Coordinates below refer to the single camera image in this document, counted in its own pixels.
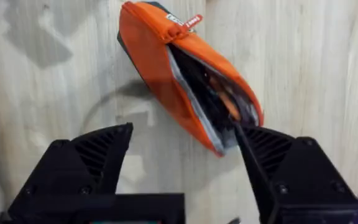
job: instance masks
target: zipper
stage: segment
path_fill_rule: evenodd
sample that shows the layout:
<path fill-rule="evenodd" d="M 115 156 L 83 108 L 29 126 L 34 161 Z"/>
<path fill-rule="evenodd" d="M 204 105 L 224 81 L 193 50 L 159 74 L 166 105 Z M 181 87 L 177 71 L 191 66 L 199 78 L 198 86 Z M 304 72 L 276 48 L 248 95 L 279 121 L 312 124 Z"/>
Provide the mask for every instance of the zipper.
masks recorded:
<path fill-rule="evenodd" d="M 178 49 L 180 49 L 183 53 L 187 54 L 187 56 L 191 57 L 192 59 L 198 61 L 200 64 L 204 65 L 206 68 L 210 69 L 216 76 L 215 76 L 215 81 L 218 80 L 223 80 L 226 85 L 229 85 L 231 88 L 236 89 L 236 91 L 238 91 L 239 87 L 234 87 L 236 84 L 230 82 L 224 75 L 222 72 L 220 72 L 218 69 L 214 68 L 212 65 L 208 64 L 207 62 L 205 62 L 204 60 L 196 57 L 193 54 L 190 54 L 186 49 L 183 49 L 182 47 L 174 44 L 175 47 L 177 47 Z M 221 88 L 221 93 L 224 93 L 226 90 L 226 88 L 224 88 L 223 84 L 220 83 L 220 86 L 218 87 L 218 89 L 216 89 L 217 85 L 215 85 L 214 89 L 216 91 L 219 91 L 219 88 Z M 227 107 L 227 109 L 229 110 L 230 114 L 232 114 L 232 116 L 234 117 L 235 120 L 238 121 L 238 119 L 244 119 L 243 118 L 243 114 L 240 112 L 240 105 L 238 104 L 238 102 L 236 104 L 234 103 L 230 103 L 228 98 L 229 95 L 232 95 L 232 93 L 224 93 L 224 94 L 219 94 L 219 97 L 221 97 L 221 99 L 223 100 L 223 102 L 225 102 L 225 105 Z M 249 99 L 249 103 L 247 103 L 248 107 L 249 107 L 249 114 L 250 116 L 254 119 L 255 121 L 255 125 L 258 126 L 259 125 L 259 116 L 258 113 L 256 111 L 255 105 L 254 103 Z"/>
<path fill-rule="evenodd" d="M 176 39 L 182 39 L 186 37 L 189 34 L 189 30 L 203 20 L 203 16 L 197 14 L 182 25 L 174 23 L 167 30 L 160 32 L 159 29 L 154 25 L 153 20 L 149 16 L 148 12 L 146 12 L 141 7 L 128 1 L 122 5 L 122 8 L 143 21 L 164 44 L 168 44 Z"/>

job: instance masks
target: orange fabric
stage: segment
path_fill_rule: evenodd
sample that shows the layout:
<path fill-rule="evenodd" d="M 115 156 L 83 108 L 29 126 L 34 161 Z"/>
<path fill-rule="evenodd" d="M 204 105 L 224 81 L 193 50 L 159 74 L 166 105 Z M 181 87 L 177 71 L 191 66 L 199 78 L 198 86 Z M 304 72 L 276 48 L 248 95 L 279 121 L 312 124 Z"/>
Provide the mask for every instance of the orange fabric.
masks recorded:
<path fill-rule="evenodd" d="M 152 26 L 154 27 L 155 32 L 160 37 L 161 41 L 165 43 L 172 42 L 180 48 L 185 49 L 187 52 L 205 61 L 217 71 L 229 77 L 229 79 L 235 81 L 245 91 L 251 102 L 254 104 L 259 117 L 259 126 L 263 126 L 264 115 L 254 91 L 252 91 L 248 83 L 241 77 L 241 75 L 228 60 L 226 60 L 222 55 L 218 54 L 211 46 L 209 46 L 195 33 L 187 32 L 185 34 L 181 33 L 176 37 L 169 37 L 167 35 L 168 30 L 175 26 L 176 23 L 170 21 L 169 19 L 165 19 L 167 16 L 165 11 L 145 2 L 137 2 L 135 5 L 138 6 L 142 12 L 147 14 L 146 17 L 148 23 L 153 24 Z"/>
<path fill-rule="evenodd" d="M 186 50 L 238 84 L 255 106 L 259 126 L 264 122 L 262 109 L 254 92 L 229 61 L 195 33 L 184 29 L 186 24 L 180 26 L 166 16 L 165 11 L 145 2 L 124 3 L 119 20 L 122 40 L 140 75 L 161 104 L 195 138 L 219 154 L 208 139 L 186 92 L 172 74 L 165 44 L 171 42 Z"/>
<path fill-rule="evenodd" d="M 165 44 L 131 10 L 122 10 L 119 31 L 142 78 L 167 111 L 197 140 L 214 150 L 186 92 L 173 77 Z"/>

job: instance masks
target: gray zipper trim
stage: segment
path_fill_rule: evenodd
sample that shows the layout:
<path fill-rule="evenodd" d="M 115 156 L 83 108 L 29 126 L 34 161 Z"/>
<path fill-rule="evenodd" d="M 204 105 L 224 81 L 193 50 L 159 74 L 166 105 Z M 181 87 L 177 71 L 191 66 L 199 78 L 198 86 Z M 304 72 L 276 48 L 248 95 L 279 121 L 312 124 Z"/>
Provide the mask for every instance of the gray zipper trim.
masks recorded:
<path fill-rule="evenodd" d="M 216 130 L 213 128 L 211 122 L 209 122 L 209 119 L 205 115 L 200 103 L 198 102 L 196 96 L 194 95 L 193 91 L 191 90 L 189 84 L 187 84 L 185 78 L 181 74 L 181 71 L 179 69 L 178 64 L 176 63 L 175 58 L 172 55 L 171 50 L 168 46 L 166 46 L 168 57 L 169 57 L 169 64 L 172 69 L 173 77 L 175 80 L 181 85 L 181 87 L 184 89 L 184 91 L 187 94 L 187 97 L 189 98 L 191 102 L 191 106 L 193 107 L 197 117 L 200 119 L 201 124 L 204 127 L 204 130 L 206 132 L 206 135 L 208 136 L 209 140 L 212 142 L 214 148 L 220 152 L 221 154 L 225 154 L 224 146 L 221 141 L 221 139 L 218 137 Z"/>

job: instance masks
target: screw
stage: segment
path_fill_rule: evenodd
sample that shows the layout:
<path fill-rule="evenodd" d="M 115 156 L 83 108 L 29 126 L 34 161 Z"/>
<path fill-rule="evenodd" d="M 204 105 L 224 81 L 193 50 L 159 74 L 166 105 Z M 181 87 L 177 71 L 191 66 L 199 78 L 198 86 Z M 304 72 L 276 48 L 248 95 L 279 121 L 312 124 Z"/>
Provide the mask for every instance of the screw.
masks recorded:
<path fill-rule="evenodd" d="M 88 194 L 90 194 L 91 193 L 91 187 L 89 187 L 89 186 L 86 186 L 86 187 L 83 187 L 83 188 L 81 188 L 80 189 L 80 194 L 82 194 L 82 195 L 88 195 Z"/>
<path fill-rule="evenodd" d="M 35 192 L 35 187 L 28 187 L 28 188 L 24 189 L 24 194 L 26 196 L 31 196 L 34 194 L 34 192 Z"/>
<path fill-rule="evenodd" d="M 343 186 L 343 184 L 339 181 L 334 181 L 333 187 L 334 187 L 334 190 L 339 193 L 345 193 L 345 191 L 346 191 L 345 186 Z"/>
<path fill-rule="evenodd" d="M 280 194 L 288 194 L 288 187 L 285 184 L 279 184 L 277 187 Z"/>
<path fill-rule="evenodd" d="M 307 144 L 308 146 L 312 146 L 312 145 L 313 145 L 313 141 L 312 141 L 311 139 L 307 139 L 307 140 L 306 140 L 306 144 Z"/>

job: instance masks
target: wood grain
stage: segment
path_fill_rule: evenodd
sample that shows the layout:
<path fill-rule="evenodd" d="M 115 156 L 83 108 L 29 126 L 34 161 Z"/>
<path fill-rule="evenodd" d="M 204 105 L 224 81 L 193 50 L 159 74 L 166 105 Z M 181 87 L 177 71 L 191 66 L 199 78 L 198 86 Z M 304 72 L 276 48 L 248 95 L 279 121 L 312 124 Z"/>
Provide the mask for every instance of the wood grain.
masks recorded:
<path fill-rule="evenodd" d="M 188 223 L 258 223 L 241 155 L 218 159 L 116 41 L 118 0 L 0 1 L 0 181 L 8 204 L 51 141 L 133 122 L 119 192 L 184 192 Z M 163 0 L 255 90 L 265 125 L 309 135 L 358 195 L 358 1 Z"/>

